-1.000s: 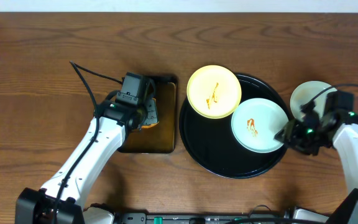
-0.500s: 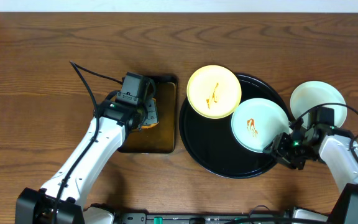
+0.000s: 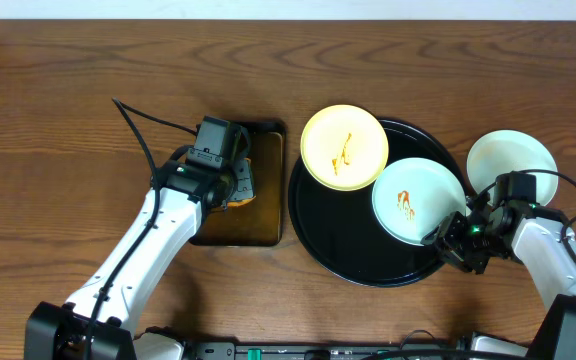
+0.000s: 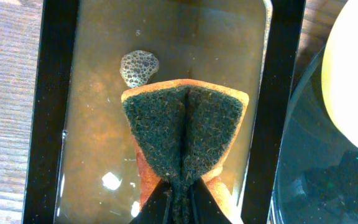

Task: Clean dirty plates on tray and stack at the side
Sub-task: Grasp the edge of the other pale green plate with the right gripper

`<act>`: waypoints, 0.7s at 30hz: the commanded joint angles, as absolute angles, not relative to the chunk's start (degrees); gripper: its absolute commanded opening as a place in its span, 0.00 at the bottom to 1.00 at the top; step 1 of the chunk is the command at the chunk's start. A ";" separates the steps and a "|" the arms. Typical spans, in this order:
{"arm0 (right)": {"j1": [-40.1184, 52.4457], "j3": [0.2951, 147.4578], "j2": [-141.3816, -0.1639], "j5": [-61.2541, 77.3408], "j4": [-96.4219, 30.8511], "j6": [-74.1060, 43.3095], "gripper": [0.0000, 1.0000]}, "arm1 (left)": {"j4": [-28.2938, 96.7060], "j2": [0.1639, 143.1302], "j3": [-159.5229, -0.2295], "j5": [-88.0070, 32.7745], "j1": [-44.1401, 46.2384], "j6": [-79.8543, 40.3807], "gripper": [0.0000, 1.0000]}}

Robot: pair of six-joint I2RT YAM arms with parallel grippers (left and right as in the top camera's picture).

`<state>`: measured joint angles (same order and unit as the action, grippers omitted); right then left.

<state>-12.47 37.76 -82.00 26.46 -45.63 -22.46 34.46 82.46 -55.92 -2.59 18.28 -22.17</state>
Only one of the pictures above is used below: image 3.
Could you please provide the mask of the light blue plate front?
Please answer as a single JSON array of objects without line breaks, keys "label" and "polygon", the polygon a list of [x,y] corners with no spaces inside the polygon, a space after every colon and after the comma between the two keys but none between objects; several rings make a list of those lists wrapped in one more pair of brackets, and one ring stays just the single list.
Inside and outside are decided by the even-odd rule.
[{"label": "light blue plate front", "polygon": [[493,131],[478,139],[468,153],[466,169],[477,193],[498,175],[511,171],[558,171],[554,157],[541,142],[515,130]]}]

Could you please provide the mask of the orange green sponge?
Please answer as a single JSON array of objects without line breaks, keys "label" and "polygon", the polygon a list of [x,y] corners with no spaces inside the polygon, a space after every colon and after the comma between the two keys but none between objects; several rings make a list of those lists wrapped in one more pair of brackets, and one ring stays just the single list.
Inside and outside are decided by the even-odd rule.
[{"label": "orange green sponge", "polygon": [[256,196],[251,160],[244,158],[234,163],[232,175],[233,189],[227,199],[227,206],[237,207],[251,202]]}]

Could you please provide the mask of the light blue plate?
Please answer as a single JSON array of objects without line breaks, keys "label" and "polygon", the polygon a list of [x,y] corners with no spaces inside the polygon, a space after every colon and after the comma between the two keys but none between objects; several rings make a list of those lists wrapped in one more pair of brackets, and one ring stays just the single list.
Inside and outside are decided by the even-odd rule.
[{"label": "light blue plate", "polygon": [[541,142],[515,130],[493,131],[478,139],[468,153],[466,169],[477,193],[498,175],[511,171],[558,171],[554,157]]},{"label": "light blue plate", "polygon": [[382,228],[413,246],[420,246],[448,215],[466,213],[466,195],[457,177],[440,163],[418,157],[386,166],[371,200]]}]

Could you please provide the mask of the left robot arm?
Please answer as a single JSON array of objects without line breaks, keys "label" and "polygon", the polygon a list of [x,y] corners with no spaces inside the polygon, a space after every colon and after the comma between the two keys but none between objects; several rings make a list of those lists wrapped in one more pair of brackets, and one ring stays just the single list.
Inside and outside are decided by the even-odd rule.
[{"label": "left robot arm", "polygon": [[136,337],[142,312],[181,248],[213,210],[254,197],[247,158],[210,167],[188,159],[153,171],[134,222],[93,276],[61,305],[40,303],[25,328],[27,359],[179,359],[166,335]]}]

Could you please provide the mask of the yellow plate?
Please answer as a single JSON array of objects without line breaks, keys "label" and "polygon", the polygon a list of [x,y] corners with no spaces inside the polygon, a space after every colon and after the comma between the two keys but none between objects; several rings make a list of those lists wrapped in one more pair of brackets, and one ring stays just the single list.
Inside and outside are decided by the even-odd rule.
[{"label": "yellow plate", "polygon": [[373,183],[389,153],[384,127],[368,111],[332,105],[315,113],[300,140],[302,162],[325,187],[355,191]]}]

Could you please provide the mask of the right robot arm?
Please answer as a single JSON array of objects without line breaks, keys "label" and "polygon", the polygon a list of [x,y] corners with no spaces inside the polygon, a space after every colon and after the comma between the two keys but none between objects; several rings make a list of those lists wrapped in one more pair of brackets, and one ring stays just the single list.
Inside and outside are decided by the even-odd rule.
[{"label": "right robot arm", "polygon": [[468,216],[428,216],[417,231],[421,244],[464,272],[482,273],[492,257],[522,263],[547,308],[525,356],[576,359],[576,241],[570,224],[558,210],[511,201]]}]

